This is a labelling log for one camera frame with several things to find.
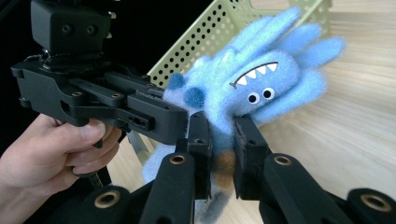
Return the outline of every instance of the toy eye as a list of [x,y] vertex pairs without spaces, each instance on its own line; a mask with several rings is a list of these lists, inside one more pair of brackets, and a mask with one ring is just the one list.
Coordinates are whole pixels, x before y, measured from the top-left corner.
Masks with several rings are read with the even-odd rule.
[[260,96],[256,92],[252,92],[247,99],[251,104],[255,105],[260,101]]
[[275,91],[272,88],[265,88],[262,92],[262,96],[267,100],[272,100],[275,96]]

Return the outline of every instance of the blue plush toy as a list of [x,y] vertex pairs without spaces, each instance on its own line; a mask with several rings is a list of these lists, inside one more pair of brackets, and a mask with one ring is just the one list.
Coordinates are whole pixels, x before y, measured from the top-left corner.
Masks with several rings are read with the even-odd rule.
[[[292,7],[247,26],[215,56],[199,58],[185,74],[173,74],[163,99],[191,114],[205,111],[211,126],[212,199],[197,201],[195,222],[213,223],[233,192],[233,118],[249,115],[257,126],[306,105],[325,92],[318,71],[341,54],[341,38],[318,40],[320,27],[300,18]],[[143,168],[155,178],[162,158],[175,146],[159,144]]]

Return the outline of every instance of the plastic basket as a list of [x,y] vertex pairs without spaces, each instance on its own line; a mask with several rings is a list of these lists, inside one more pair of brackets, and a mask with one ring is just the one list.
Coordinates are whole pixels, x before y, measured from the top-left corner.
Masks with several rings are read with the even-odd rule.
[[[289,0],[289,4],[302,11],[296,26],[314,21],[322,26],[323,37],[331,34],[328,20],[331,0]],[[213,1],[148,72],[151,82],[165,88],[171,74],[185,73],[197,58],[214,55],[252,21],[278,12],[280,10],[255,9],[250,0]]]

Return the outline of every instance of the light wood surface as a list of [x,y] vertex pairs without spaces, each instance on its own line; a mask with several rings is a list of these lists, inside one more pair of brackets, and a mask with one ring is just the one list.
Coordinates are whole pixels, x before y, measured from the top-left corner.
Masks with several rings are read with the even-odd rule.
[[[342,198],[371,188],[396,199],[396,3],[333,0],[332,35],[346,51],[323,73],[328,91],[261,130],[274,152],[298,159],[327,191]],[[283,1],[253,0],[257,8]],[[108,165],[115,185],[142,186],[141,165],[125,139]],[[232,198],[218,223],[262,223],[258,202]]]

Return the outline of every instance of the black pupil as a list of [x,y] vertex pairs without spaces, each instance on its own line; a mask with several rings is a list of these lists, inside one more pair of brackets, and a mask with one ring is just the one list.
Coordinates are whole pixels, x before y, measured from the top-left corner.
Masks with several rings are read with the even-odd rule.
[[250,95],[250,96],[248,97],[248,101],[251,102],[251,103],[256,102],[256,96]]
[[265,98],[270,98],[271,97],[271,92],[270,91],[264,91],[263,93]]

